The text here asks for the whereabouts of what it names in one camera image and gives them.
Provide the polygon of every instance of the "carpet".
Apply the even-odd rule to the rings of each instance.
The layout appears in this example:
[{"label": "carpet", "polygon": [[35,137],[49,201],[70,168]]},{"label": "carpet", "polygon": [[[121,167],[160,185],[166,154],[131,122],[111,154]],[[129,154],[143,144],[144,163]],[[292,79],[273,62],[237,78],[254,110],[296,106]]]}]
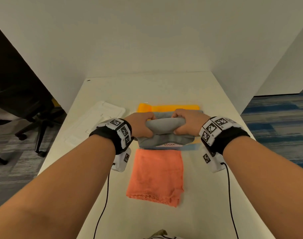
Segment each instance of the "carpet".
[{"label": "carpet", "polygon": [[303,93],[254,97],[241,117],[259,143],[303,168]]},{"label": "carpet", "polygon": [[[0,206],[35,178],[44,162],[45,158],[34,152],[37,129],[27,132],[23,141],[14,136],[28,124],[26,120],[17,120],[0,126],[0,157],[9,161],[0,165]],[[42,151],[49,151],[59,129],[59,125],[46,129]]]}]

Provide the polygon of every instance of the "gray towel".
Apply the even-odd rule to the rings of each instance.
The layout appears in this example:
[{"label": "gray towel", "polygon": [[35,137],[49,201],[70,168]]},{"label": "gray towel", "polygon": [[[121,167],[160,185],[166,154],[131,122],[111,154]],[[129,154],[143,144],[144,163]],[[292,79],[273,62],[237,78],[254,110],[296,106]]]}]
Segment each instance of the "gray towel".
[{"label": "gray towel", "polygon": [[154,112],[154,114],[157,120],[146,121],[146,127],[154,133],[154,136],[136,138],[139,147],[152,148],[166,143],[185,145],[194,141],[195,137],[192,135],[175,135],[173,133],[175,129],[186,123],[184,118],[171,118],[173,112]]}]

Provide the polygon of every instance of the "person's left arm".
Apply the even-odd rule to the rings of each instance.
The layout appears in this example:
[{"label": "person's left arm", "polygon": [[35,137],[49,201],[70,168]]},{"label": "person's left arm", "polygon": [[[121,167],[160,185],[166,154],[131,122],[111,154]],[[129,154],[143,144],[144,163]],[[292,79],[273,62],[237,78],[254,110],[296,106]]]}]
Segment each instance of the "person's left arm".
[{"label": "person's left arm", "polygon": [[[152,112],[125,118],[132,136],[153,136]],[[115,158],[111,140],[92,135],[0,207],[0,238],[76,238]]]}]

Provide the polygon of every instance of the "person's right arm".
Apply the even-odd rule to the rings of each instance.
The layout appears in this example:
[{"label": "person's right arm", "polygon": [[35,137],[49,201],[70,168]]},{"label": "person's right arm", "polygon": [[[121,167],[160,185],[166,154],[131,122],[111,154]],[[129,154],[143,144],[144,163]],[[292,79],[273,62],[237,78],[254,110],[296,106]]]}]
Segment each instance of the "person's right arm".
[{"label": "person's right arm", "polygon": [[[176,133],[194,136],[210,118],[183,109],[176,110],[176,116],[186,119]],[[303,238],[303,169],[246,136],[232,140],[223,157],[273,235]]]}]

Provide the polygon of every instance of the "orange cloth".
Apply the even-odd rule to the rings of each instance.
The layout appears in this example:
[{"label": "orange cloth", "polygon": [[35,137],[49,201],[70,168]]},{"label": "orange cloth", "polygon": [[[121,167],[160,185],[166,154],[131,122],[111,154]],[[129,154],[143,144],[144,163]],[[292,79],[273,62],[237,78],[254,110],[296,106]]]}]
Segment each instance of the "orange cloth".
[{"label": "orange cloth", "polygon": [[173,112],[176,109],[200,110],[198,105],[163,105],[151,106],[146,103],[140,103],[137,112]]},{"label": "orange cloth", "polygon": [[183,172],[180,151],[137,149],[126,196],[177,207]]}]

